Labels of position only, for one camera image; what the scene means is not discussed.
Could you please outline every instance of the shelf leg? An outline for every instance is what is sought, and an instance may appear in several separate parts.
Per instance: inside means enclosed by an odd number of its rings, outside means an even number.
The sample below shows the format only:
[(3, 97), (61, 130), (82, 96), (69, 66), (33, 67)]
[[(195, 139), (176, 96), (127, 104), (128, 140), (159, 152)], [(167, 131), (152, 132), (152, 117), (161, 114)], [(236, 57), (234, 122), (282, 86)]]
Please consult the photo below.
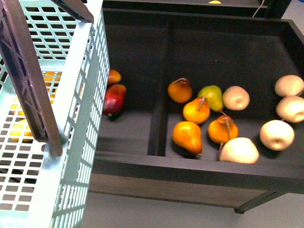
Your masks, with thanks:
[(237, 214), (244, 214), (246, 211), (255, 208), (259, 205), (262, 205), (268, 201), (271, 201), (275, 198), (278, 198), (285, 193), (282, 192), (276, 192), (276, 191), (266, 191), (262, 195), (259, 195), (258, 197), (255, 197), (254, 199), (248, 201), (247, 203), (243, 204), (242, 206), (235, 208), (234, 212)]

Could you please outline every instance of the black shelving unit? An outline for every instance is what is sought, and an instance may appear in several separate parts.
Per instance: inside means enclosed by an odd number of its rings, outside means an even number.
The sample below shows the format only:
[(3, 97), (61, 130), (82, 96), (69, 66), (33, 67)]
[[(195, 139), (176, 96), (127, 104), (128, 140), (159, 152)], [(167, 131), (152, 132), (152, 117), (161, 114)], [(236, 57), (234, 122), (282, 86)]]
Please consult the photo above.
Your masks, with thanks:
[[(127, 87), (125, 109), (102, 118), (91, 191), (234, 208), (237, 213), (282, 194), (304, 194), (304, 124), (295, 141), (273, 152), (259, 141), (261, 126), (277, 119), (274, 92), (284, 75), (304, 77), (304, 36), (291, 20), (104, 9), (110, 66)], [(194, 157), (172, 142), (183, 104), (167, 95), (187, 77), (192, 99), (203, 86), (239, 85), (251, 96), (244, 111), (224, 110), (239, 136), (257, 146), (256, 164), (218, 161), (219, 146), (200, 125), (204, 154)]]
[[(222, 0), (222, 4), (209, 4), (210, 0), (105, 0), (104, 8), (125, 10), (147, 10), (179, 13), (200, 13), (252, 17), (262, 0)], [(255, 17), (280, 19), (291, 0), (265, 0)]]

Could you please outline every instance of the green pear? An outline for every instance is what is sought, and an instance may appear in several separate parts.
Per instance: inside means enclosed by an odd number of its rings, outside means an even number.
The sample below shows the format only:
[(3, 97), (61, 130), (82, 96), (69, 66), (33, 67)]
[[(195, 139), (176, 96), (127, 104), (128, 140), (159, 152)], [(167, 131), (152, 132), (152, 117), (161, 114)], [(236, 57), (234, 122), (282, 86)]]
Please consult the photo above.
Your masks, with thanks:
[(215, 112), (220, 112), (223, 110), (223, 100), (222, 100), (222, 90), (216, 85), (209, 85), (202, 88), (199, 96), (204, 96), (208, 100), (209, 108)]

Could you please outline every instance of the apple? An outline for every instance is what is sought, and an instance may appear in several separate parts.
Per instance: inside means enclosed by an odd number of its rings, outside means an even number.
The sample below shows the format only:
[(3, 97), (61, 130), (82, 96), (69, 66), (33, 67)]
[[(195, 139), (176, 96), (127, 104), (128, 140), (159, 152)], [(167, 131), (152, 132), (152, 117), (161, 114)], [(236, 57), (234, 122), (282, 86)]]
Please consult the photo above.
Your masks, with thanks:
[(304, 81), (296, 75), (286, 75), (275, 83), (275, 93), (279, 96), (299, 96), (304, 90)]
[(249, 138), (239, 137), (229, 140), (222, 148), (219, 156), (221, 162), (237, 162), (254, 164), (260, 154)]
[(223, 93), (223, 103), (227, 109), (240, 111), (249, 105), (250, 96), (245, 89), (231, 86)]
[(264, 146), (273, 151), (282, 151), (290, 146), (295, 139), (293, 128), (281, 120), (265, 123), (260, 130), (260, 140)]
[(299, 96), (286, 96), (277, 104), (276, 113), (288, 122), (301, 122), (304, 120), (304, 99)]

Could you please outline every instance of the red pear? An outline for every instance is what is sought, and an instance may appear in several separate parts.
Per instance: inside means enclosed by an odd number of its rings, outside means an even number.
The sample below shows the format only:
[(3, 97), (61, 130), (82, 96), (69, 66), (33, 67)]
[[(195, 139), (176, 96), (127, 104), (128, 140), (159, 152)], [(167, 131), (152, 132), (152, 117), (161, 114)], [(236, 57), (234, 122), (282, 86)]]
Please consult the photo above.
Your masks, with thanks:
[(126, 91), (126, 87), (122, 84), (109, 87), (105, 93), (103, 114), (108, 116), (119, 114), (124, 107)]

